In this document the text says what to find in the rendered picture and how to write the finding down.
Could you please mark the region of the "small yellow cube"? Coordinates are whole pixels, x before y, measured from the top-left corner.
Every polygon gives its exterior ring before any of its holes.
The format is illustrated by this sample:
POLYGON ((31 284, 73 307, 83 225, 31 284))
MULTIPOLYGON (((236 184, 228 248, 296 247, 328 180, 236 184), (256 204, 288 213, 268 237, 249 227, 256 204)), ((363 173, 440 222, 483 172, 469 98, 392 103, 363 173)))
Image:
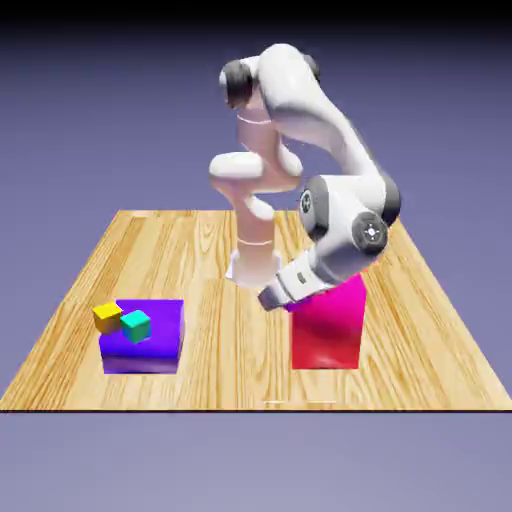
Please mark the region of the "small yellow cube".
POLYGON ((94 325, 101 334, 110 334, 121 328, 123 310, 115 301, 95 306, 92 313, 94 325))

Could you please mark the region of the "small teal cube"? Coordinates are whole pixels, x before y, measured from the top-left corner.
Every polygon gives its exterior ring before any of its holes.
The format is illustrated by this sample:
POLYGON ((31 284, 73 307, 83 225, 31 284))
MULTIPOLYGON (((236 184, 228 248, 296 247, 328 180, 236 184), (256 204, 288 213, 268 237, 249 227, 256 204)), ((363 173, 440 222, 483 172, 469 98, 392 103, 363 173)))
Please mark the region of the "small teal cube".
POLYGON ((141 310, 120 317, 122 334, 132 344, 140 343, 151 336, 151 319, 141 310))

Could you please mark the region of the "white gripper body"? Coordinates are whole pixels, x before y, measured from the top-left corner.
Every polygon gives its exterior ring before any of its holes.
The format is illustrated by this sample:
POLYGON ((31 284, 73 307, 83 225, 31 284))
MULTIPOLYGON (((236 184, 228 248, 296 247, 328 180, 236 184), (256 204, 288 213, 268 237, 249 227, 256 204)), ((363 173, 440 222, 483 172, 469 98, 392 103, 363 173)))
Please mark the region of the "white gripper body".
POLYGON ((263 309, 269 312, 297 303, 296 292, 295 281, 272 279, 258 294, 258 300, 263 309))

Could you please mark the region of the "large pink box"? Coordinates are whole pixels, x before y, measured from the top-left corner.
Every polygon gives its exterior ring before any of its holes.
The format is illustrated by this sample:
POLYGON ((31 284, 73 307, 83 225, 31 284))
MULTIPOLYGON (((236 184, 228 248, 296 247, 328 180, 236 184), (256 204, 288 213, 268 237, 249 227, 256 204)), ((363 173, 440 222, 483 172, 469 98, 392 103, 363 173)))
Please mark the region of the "large pink box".
POLYGON ((290 313, 294 369, 356 369, 366 307, 361 275, 312 296, 290 313))

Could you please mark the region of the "large purple box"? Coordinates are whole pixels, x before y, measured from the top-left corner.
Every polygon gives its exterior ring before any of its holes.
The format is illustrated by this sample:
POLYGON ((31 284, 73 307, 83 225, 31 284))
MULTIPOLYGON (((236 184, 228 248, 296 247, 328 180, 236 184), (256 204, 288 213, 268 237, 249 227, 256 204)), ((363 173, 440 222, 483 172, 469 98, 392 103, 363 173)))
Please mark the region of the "large purple box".
POLYGON ((118 299, 124 316, 140 312, 149 319, 149 333, 135 338, 135 318, 125 327, 101 334, 99 350, 105 374, 175 374, 185 333, 182 299, 118 299))

